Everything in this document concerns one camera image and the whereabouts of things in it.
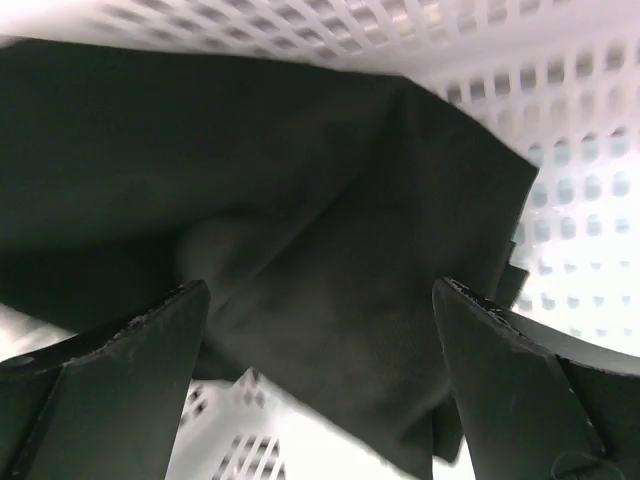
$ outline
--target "white plastic basket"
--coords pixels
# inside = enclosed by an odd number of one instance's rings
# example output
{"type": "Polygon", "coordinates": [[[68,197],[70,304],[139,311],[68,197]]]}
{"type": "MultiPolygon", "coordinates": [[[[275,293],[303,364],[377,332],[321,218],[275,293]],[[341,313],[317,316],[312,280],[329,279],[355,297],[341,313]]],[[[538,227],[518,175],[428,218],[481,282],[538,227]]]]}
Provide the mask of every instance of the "white plastic basket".
{"type": "MultiPolygon", "coordinates": [[[[636,0],[0,3],[6,41],[268,56],[412,78],[541,167],[516,234],[512,263],[531,273],[516,310],[636,355],[638,27],[636,0]]],[[[251,378],[192,386],[168,479],[398,478],[251,378]]],[[[435,475],[473,478],[466,451],[455,469],[437,466],[435,475]]]]}

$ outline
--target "basket hole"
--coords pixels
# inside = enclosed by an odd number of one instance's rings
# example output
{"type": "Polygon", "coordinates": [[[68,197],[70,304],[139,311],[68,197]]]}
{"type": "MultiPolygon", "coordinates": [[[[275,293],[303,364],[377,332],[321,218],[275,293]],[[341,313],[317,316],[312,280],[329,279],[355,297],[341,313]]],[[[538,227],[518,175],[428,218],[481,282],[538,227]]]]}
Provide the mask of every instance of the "basket hole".
{"type": "Polygon", "coordinates": [[[431,43],[435,45],[446,45],[449,41],[449,34],[442,27],[430,28],[429,40],[431,40],[431,43]]]}
{"type": "Polygon", "coordinates": [[[496,95],[509,95],[511,93],[511,80],[508,73],[499,73],[494,77],[496,95]]]}
{"type": "Polygon", "coordinates": [[[527,105],[523,112],[524,122],[529,128],[536,128],[540,123],[540,108],[538,105],[527,105]]]}
{"type": "Polygon", "coordinates": [[[589,175],[584,181],[584,197],[589,200],[597,200],[602,194],[602,183],[594,176],[589,175]]]}
{"type": "Polygon", "coordinates": [[[560,236],[563,240],[571,240],[576,236],[576,222],[571,217],[560,220],[560,236]]]}
{"type": "Polygon", "coordinates": [[[556,308],[556,301],[548,293],[543,293],[540,296],[540,300],[542,303],[542,308],[544,308],[545,310],[553,310],[556,308]]]}
{"type": "Polygon", "coordinates": [[[607,105],[611,113],[620,113],[624,109],[624,90],[619,87],[613,87],[607,95],[607,105]]]}
{"type": "Polygon", "coordinates": [[[501,25],[507,20],[507,8],[504,6],[497,6],[490,9],[487,12],[487,22],[489,25],[501,25]]]}
{"type": "Polygon", "coordinates": [[[193,20],[189,20],[188,18],[174,17],[169,20],[169,23],[176,28],[180,28],[191,33],[199,32],[200,30],[202,30],[202,26],[200,24],[194,22],[193,20]]]}
{"type": "Polygon", "coordinates": [[[480,78],[471,81],[471,84],[469,85],[469,91],[471,94],[472,102],[483,100],[486,97],[484,82],[480,78]]]}
{"type": "Polygon", "coordinates": [[[551,275],[553,273],[553,267],[547,264],[544,260],[538,260],[538,273],[542,276],[551,275]]]}
{"type": "Polygon", "coordinates": [[[278,31],[278,27],[276,27],[271,21],[266,18],[255,18],[251,21],[251,25],[256,27],[261,32],[266,33],[267,35],[273,35],[278,31]]]}
{"type": "Polygon", "coordinates": [[[263,438],[260,440],[260,444],[258,445],[258,451],[256,452],[258,455],[266,455],[269,450],[269,438],[263,438]]]}
{"type": "Polygon", "coordinates": [[[565,138],[561,138],[553,145],[553,161],[559,167],[564,167],[569,164],[571,160],[571,150],[569,147],[569,141],[565,138]]]}
{"type": "Polygon", "coordinates": [[[631,138],[625,128],[617,128],[610,135],[611,155],[615,158],[623,157],[631,147],[631,138]]]}
{"type": "Polygon", "coordinates": [[[416,50],[420,48],[420,39],[416,35],[409,35],[402,41],[402,46],[409,51],[416,50]]]}
{"type": "Polygon", "coordinates": [[[204,387],[202,385],[198,385],[190,394],[188,401],[189,403],[195,403],[204,393],[204,387]]]}
{"type": "Polygon", "coordinates": [[[515,132],[515,116],[511,110],[503,110],[498,114],[498,127],[507,135],[515,132]]]}
{"type": "Polygon", "coordinates": [[[353,38],[343,40],[340,42],[340,46],[350,54],[356,54],[362,51],[362,45],[356,42],[353,38]]]}
{"type": "Polygon", "coordinates": [[[547,204],[547,188],[542,183],[536,183],[531,188],[531,203],[536,208],[542,208],[547,204]]]}
{"type": "Polygon", "coordinates": [[[276,10],[276,15],[278,15],[280,18],[284,19],[294,27],[300,26],[305,21],[300,12],[298,12],[295,8],[289,6],[285,6],[276,10]]]}
{"type": "Polygon", "coordinates": [[[453,104],[462,102],[460,85],[450,85],[449,88],[447,88],[447,101],[453,104]]]}
{"type": "Polygon", "coordinates": [[[240,30],[239,28],[230,28],[225,31],[226,35],[237,40],[239,42],[250,42],[253,40],[253,37],[249,35],[244,30],[240,30]]]}
{"type": "Polygon", "coordinates": [[[533,236],[536,241],[544,243],[551,240],[551,227],[546,220],[537,220],[533,224],[533,236]]]}
{"type": "Polygon", "coordinates": [[[587,217],[587,235],[598,237],[602,234],[602,221],[598,215],[592,214],[587,217]]]}
{"type": "Polygon", "coordinates": [[[305,42],[313,45],[314,47],[318,47],[324,43],[322,37],[315,31],[307,28],[305,30],[300,30],[298,36],[302,38],[305,42]]]}
{"type": "Polygon", "coordinates": [[[362,7],[352,13],[353,18],[365,29],[378,25],[378,19],[369,7],[362,7]]]}
{"type": "Polygon", "coordinates": [[[580,306],[580,299],[577,297],[567,297],[567,307],[569,307],[571,310],[575,310],[576,308],[578,308],[580,306]]]}
{"type": "Polygon", "coordinates": [[[251,392],[245,392],[244,395],[242,395],[242,401],[245,405],[251,405],[253,403],[253,395],[251,392]]]}
{"type": "Polygon", "coordinates": [[[217,38],[205,38],[202,43],[207,50],[222,51],[229,49],[229,46],[226,43],[222,40],[218,40],[217,38]]]}
{"type": "Polygon", "coordinates": [[[557,187],[556,193],[558,196],[558,203],[560,205],[568,205],[573,202],[574,192],[571,180],[568,178],[562,178],[558,181],[557,187]]]}
{"type": "Polygon", "coordinates": [[[540,0],[521,0],[520,15],[534,15],[540,10],[540,0]]]}
{"type": "Polygon", "coordinates": [[[404,0],[381,0],[380,3],[392,19],[400,20],[408,17],[404,0]]]}
{"type": "Polygon", "coordinates": [[[195,9],[195,13],[199,17],[203,17],[214,23],[223,23],[229,20],[229,17],[227,17],[224,13],[207,5],[198,5],[195,9]]]}
{"type": "Polygon", "coordinates": [[[389,41],[387,35],[379,28],[374,28],[365,33],[367,39],[376,47],[389,41]]]}
{"type": "Polygon", "coordinates": [[[256,437],[255,435],[249,435],[247,437],[247,441],[244,444],[244,449],[245,450],[251,450],[251,448],[258,443],[258,437],[256,437]]]}
{"type": "Polygon", "coordinates": [[[193,409],[193,416],[199,417],[202,413],[207,409],[208,402],[206,400],[202,400],[196,407],[193,409]]]}
{"type": "Polygon", "coordinates": [[[582,140],[582,159],[586,162],[593,162],[600,156],[600,148],[598,146],[598,137],[589,133],[582,140]]]}
{"type": "Polygon", "coordinates": [[[518,299],[518,308],[523,312],[530,312],[531,310],[533,310],[533,302],[530,298],[521,296],[518,299]]]}
{"type": "Polygon", "coordinates": [[[534,67],[524,67],[520,70],[520,88],[531,90],[536,87],[537,76],[534,67]]]}
{"type": "Polygon", "coordinates": [[[576,58],[576,78],[588,78],[593,74],[593,53],[583,52],[576,58]]]}
{"type": "Polygon", "coordinates": [[[136,5],[155,10],[156,12],[166,13],[173,10],[173,7],[163,0],[132,0],[136,5]]]}
{"type": "Polygon", "coordinates": [[[468,35],[478,29],[478,23],[473,15],[461,15],[458,17],[458,31],[463,35],[468,35]]]}
{"type": "Polygon", "coordinates": [[[624,66],[625,53],[624,47],[621,45],[614,45],[609,47],[604,59],[604,68],[608,72],[618,72],[624,66]]]}
{"type": "Polygon", "coordinates": [[[125,20],[131,23],[143,24],[147,21],[146,17],[125,8],[107,5],[106,7],[104,7],[103,11],[110,17],[117,18],[118,20],[125,20]]]}
{"type": "Polygon", "coordinates": [[[596,112],[596,100],[592,92],[583,93],[580,96],[580,116],[583,120],[591,120],[596,112]]]}
{"type": "Polygon", "coordinates": [[[328,0],[310,0],[307,3],[321,18],[328,17],[333,13],[333,5],[328,0]]]}
{"type": "Polygon", "coordinates": [[[554,60],[547,65],[549,85],[561,85],[564,82],[564,60],[554,60]]]}
{"type": "Polygon", "coordinates": [[[416,27],[408,16],[395,18],[394,25],[401,37],[412,37],[416,33],[416,27]]]}
{"type": "Polygon", "coordinates": [[[331,20],[326,21],[324,26],[338,38],[349,36],[349,29],[339,18],[332,18],[331,20]]]}
{"type": "Polygon", "coordinates": [[[248,0],[225,0],[225,2],[227,5],[232,6],[242,13],[249,13],[256,8],[255,5],[248,0]]]}
{"type": "Polygon", "coordinates": [[[160,28],[151,28],[147,30],[147,35],[153,38],[154,40],[160,40],[162,42],[170,42],[177,40],[178,37],[171,32],[167,32],[166,30],[162,30],[160,28]]]}
{"type": "Polygon", "coordinates": [[[281,50],[292,50],[296,48],[296,44],[288,38],[278,37],[273,40],[273,44],[281,50]]]}
{"type": "Polygon", "coordinates": [[[328,47],[322,47],[316,50],[317,55],[324,60],[333,60],[338,56],[336,52],[328,47]]]}
{"type": "Polygon", "coordinates": [[[630,230],[631,226],[629,225],[629,221],[626,218],[618,217],[614,221],[614,229],[616,233],[627,233],[630,230]]]}
{"type": "Polygon", "coordinates": [[[529,256],[519,248],[514,250],[509,262],[514,267],[522,268],[524,270],[528,270],[530,266],[529,256]]]}
{"type": "Polygon", "coordinates": [[[267,399],[265,398],[265,395],[262,392],[256,393],[255,400],[256,400],[256,405],[258,405],[258,407],[260,408],[264,408],[265,404],[267,403],[267,399]]]}
{"type": "Polygon", "coordinates": [[[533,144],[527,150],[527,159],[534,165],[540,166],[544,161],[544,153],[542,147],[538,144],[533,144]]]}
{"type": "Polygon", "coordinates": [[[629,193],[630,182],[624,172],[616,172],[613,175],[612,191],[615,197],[624,197],[629,193]]]}
{"type": "Polygon", "coordinates": [[[562,122],[567,118],[568,114],[567,101],[564,98],[558,98],[551,103],[549,108],[549,116],[554,122],[562,122]]]}

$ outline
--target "black fabric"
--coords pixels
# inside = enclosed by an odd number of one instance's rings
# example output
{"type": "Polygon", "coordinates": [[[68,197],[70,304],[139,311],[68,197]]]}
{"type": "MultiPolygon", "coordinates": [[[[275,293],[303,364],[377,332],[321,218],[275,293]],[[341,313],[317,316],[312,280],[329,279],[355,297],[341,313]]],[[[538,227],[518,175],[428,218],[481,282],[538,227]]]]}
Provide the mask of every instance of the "black fabric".
{"type": "Polygon", "coordinates": [[[83,331],[203,278],[198,376],[254,366],[431,478],[428,292],[492,298],[534,167],[397,77],[45,42],[0,68],[1,301],[83,331]]]}

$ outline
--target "laundry basket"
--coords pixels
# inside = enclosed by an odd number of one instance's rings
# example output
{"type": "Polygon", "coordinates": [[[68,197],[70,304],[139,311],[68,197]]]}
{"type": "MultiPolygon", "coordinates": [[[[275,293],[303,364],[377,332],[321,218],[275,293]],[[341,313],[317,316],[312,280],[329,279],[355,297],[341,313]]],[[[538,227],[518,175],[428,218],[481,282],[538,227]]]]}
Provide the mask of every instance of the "laundry basket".
{"type": "MultiPolygon", "coordinates": [[[[512,263],[530,272],[516,310],[636,355],[639,27],[637,0],[0,3],[5,42],[230,53],[410,77],[540,166],[515,236],[512,263]]],[[[401,477],[249,371],[235,385],[192,385],[167,478],[401,477]]],[[[438,465],[435,478],[472,479],[467,453],[454,469],[438,465]]]]}

